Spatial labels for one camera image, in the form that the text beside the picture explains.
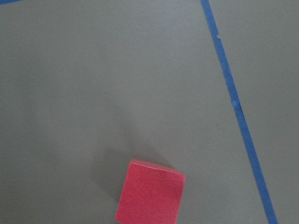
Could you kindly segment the red block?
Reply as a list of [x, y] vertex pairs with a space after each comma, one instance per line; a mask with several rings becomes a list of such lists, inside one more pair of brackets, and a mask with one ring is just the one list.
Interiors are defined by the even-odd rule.
[[178, 170], [131, 159], [115, 220], [120, 224], [175, 224], [185, 185]]

